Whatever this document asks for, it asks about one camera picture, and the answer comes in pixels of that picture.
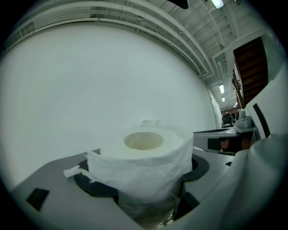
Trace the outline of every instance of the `ceiling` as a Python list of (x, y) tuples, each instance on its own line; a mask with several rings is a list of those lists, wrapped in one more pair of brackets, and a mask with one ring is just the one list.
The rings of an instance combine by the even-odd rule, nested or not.
[(190, 0), (189, 8), (182, 9), (167, 0), (41, 0), (14, 26), (2, 51), (60, 24), (115, 24), (172, 49), (207, 84), (220, 108), (229, 109), (237, 101), (232, 85), (233, 50), (270, 28), (247, 1), (241, 5), (234, 0), (223, 2), (224, 7), (216, 9), (209, 0)]

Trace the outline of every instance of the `wooden stairs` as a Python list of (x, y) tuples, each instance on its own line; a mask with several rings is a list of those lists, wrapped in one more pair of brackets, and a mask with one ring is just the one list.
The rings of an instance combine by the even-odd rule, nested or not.
[(268, 84), (268, 66), (261, 37), (234, 50), (243, 86), (244, 107)]

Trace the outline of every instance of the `fluorescent light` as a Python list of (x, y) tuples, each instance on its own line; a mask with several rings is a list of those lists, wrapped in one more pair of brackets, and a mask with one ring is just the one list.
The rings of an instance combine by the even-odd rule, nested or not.
[(217, 8), (221, 8), (222, 6), (224, 6), (224, 3), (222, 0), (211, 0), (212, 4)]
[(224, 90), (224, 85), (223, 85), (223, 84), (221, 84), (221, 85), (219, 85), (219, 87), (220, 87), (220, 91), (221, 91), (221, 93), (225, 93), (225, 90)]

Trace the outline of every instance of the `ceiling light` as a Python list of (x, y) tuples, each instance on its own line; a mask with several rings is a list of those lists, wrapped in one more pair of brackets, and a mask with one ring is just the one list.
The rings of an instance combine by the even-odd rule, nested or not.
[(222, 0), (211, 0), (212, 4), (215, 6), (215, 8), (219, 9), (222, 6), (224, 6), (224, 3)]
[(224, 85), (223, 85), (223, 84), (221, 84), (221, 85), (219, 85), (219, 87), (220, 87), (220, 91), (221, 91), (221, 93), (225, 93), (225, 90), (224, 90)]

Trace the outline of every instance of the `staircase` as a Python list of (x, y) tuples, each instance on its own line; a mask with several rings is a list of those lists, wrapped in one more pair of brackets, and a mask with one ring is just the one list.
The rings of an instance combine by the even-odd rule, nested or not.
[(261, 37), (234, 50), (243, 86), (244, 107), (268, 84), (267, 59)]

